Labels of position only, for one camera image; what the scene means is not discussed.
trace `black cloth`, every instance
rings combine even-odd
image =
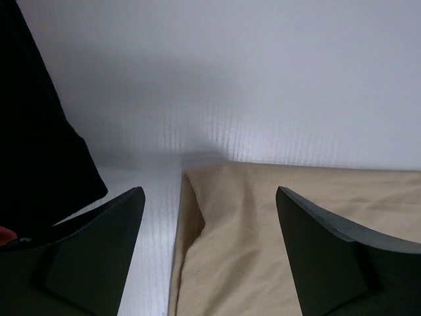
[[[29,235],[107,194],[15,0],[0,0],[0,226]]]

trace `tan garment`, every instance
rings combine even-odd
[[[183,179],[169,315],[301,315],[278,186],[371,229],[421,242],[421,172],[230,163]]]

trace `white surface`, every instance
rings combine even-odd
[[[106,199],[146,192],[120,316],[166,311],[184,153],[421,167],[418,0],[19,3]]]

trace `white wall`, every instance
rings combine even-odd
[[[106,199],[146,192],[119,315],[166,311],[181,153],[421,169],[419,0],[19,3]]]

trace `khaki cloth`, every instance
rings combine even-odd
[[[301,315],[275,195],[285,186],[421,242],[421,173],[226,163],[183,178],[169,316]]]

